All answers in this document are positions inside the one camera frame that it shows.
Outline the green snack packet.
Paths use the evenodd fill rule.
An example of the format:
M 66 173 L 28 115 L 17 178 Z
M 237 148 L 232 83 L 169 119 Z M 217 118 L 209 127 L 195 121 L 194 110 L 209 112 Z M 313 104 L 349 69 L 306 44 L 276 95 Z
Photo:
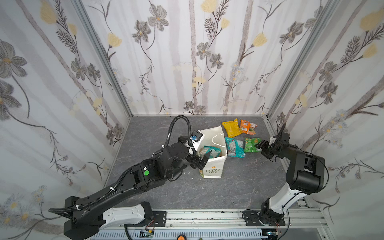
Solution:
M 261 138 L 245 138 L 244 152 L 245 153 L 260 153 L 258 144 L 261 142 Z

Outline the white green paper bag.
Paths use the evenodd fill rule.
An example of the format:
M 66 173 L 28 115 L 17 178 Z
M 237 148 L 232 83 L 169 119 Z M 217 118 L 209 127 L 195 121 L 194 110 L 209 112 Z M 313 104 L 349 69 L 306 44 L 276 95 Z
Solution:
M 222 127 L 218 126 L 210 129 L 200 130 L 200 132 L 204 136 L 198 148 L 198 153 L 200 153 L 204 147 L 214 147 L 220 149 L 221 151 L 217 157 L 208 160 L 203 170 L 200 170 L 200 175 L 204 179 L 221 178 L 224 169 L 224 163 L 228 156 L 225 135 L 223 133 Z

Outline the orange snack packet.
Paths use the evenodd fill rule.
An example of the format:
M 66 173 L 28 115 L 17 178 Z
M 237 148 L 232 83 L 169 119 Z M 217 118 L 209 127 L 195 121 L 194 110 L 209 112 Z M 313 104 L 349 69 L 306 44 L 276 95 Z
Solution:
M 256 134 L 255 129 L 257 127 L 258 127 L 257 124 L 251 123 L 251 122 L 246 121 L 246 120 L 241 120 L 240 129 L 242 130 L 242 132 L 244 134 L 255 135 Z

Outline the teal snack packet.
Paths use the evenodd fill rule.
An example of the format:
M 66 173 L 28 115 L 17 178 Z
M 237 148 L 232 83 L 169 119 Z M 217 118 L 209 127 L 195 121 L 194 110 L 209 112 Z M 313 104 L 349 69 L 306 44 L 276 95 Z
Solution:
M 218 158 L 221 155 L 222 151 L 220 148 L 212 147 L 212 146 L 203 146 L 199 150 L 200 156 L 204 156 L 207 153 L 210 153 L 209 158 L 213 159 L 213 158 Z
M 227 152 L 229 157 L 244 158 L 246 156 L 244 152 L 244 142 L 233 138 L 225 137 Z

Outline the yellow snack packet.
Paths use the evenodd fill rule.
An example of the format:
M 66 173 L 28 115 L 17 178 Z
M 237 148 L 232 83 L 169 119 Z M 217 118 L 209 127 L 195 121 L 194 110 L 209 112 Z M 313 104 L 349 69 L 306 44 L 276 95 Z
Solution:
M 234 138 L 243 133 L 242 129 L 239 127 L 238 119 L 223 122 L 222 126 L 225 128 L 228 138 Z

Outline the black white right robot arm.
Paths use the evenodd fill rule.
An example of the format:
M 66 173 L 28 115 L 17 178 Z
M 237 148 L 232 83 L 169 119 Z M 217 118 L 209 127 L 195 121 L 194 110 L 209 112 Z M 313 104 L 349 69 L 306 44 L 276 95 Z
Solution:
M 262 204 L 258 213 L 259 221 L 265 226 L 279 223 L 300 198 L 319 193 L 328 184 L 325 180 L 325 159 L 290 144 L 290 134 L 285 131 L 285 127 L 282 125 L 276 136 L 256 145 L 268 160 L 276 157 L 290 161 L 285 185 Z

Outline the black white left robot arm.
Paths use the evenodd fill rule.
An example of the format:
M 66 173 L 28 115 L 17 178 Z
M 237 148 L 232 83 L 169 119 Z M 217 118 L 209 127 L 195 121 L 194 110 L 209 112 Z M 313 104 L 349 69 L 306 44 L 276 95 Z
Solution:
M 178 120 L 185 120 L 188 135 L 180 136 L 170 145 Z M 207 154 L 199 156 L 198 148 L 205 137 L 201 130 L 192 130 L 186 116 L 176 116 L 170 124 L 165 144 L 150 158 L 127 168 L 115 183 L 104 189 L 84 198 L 68 197 L 64 208 L 50 208 L 49 212 L 67 219 L 64 235 L 71 240 L 92 237 L 113 219 L 108 210 L 122 201 L 163 186 L 167 181 L 176 181 L 187 167 L 202 170 L 209 160 Z

